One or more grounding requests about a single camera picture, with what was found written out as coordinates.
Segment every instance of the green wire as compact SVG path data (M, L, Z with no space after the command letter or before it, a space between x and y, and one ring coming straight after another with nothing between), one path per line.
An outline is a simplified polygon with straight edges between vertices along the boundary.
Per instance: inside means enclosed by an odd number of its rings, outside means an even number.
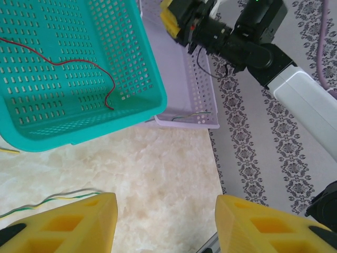
M17 208L17 209L13 209L3 215L0 215L0 219L7 217L8 215L11 215L15 212L21 212L21 211L25 211L25 210L33 210L33 209L37 209L38 207L40 207L41 205L53 201L53 200L67 200L67 199L80 199L80 198L84 198L87 196L91 196L91 195L97 195L100 194L101 192L91 192L91 193L87 193L84 195L80 195L80 196L75 196L75 197L55 197L55 198L50 198L50 199L45 199L44 201L42 201L41 203L39 203L38 205L32 205L32 207L23 207L23 208Z
M184 119L184 118L188 118L188 117L191 117L191 116L194 116L194 115L199 115L199 114L210 114L211 112L197 112L197 113L192 113L190 115L187 115L187 116L182 116L182 117L174 117L171 121L174 121L176 119Z

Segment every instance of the beige tile floor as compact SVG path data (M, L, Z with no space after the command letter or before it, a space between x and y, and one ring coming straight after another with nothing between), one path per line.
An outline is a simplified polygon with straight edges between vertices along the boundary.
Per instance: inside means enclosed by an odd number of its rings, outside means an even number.
M221 187L206 130L136 126L43 153L0 152L0 213L84 187L117 195L113 253L196 252L216 232ZM16 213L0 228L66 203Z

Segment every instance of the yellow wire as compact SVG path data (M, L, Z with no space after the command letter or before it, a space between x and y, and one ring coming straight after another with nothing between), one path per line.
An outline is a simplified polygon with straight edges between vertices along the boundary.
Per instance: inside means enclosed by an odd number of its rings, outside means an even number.
M11 154L20 154L20 151L17 150L11 150L11 149L2 149L0 148L1 152L11 153Z

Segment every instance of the gray patterned cloth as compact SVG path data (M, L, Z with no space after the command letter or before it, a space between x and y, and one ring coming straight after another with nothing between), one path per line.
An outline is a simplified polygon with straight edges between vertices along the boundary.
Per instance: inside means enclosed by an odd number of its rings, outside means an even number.
M245 0L229 0L218 18L231 27ZM317 80L316 49L320 0L285 0L288 14L274 44ZM337 1L330 1L324 47L324 75L337 87ZM213 73L223 76L226 62L213 56ZM299 213L330 182L337 163L248 71L213 79L220 129L210 137L224 193Z

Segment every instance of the red wire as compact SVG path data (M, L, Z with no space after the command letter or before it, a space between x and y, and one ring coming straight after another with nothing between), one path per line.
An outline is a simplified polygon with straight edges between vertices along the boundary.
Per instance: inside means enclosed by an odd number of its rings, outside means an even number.
M0 37L0 41L3 41L3 42L6 42L6 43L10 43L10 44L13 44L13 45L17 45L17 46L21 46L21 47L24 47L25 49L28 49L32 52L34 52L35 54L37 54L38 56L40 56L42 59L44 59L46 62L49 62L51 65L54 65L54 66L61 66L61 65L64 65L64 64L67 64L67 63L70 63L70 62L86 62L86 63L90 63L92 65L94 65L96 68L102 70L103 72L105 72L112 80L114 86L112 87L112 89L109 91L109 93L106 95L105 97L105 100L104 100L104 104L106 107L108 107L109 109L111 110L114 110L111 106L109 106L108 102L107 102L107 99L109 98L109 96L111 95L111 93L115 90L116 88L116 84L115 84L115 80L113 79L113 77L110 75L110 73L108 71L106 71L105 69L101 68L100 66L98 66L96 63L94 62L91 62L91 61L88 61L88 60L81 60L81 59L76 59L76 60L68 60L68 61L64 61L64 62L60 62L60 63L55 63L55 62L52 62L50 60L48 60L46 57L44 57L42 54L40 54L38 51L32 49L31 47L29 46L26 46L24 44L20 44L20 43L16 43L14 41L9 41L9 40L6 40L5 38L1 38Z

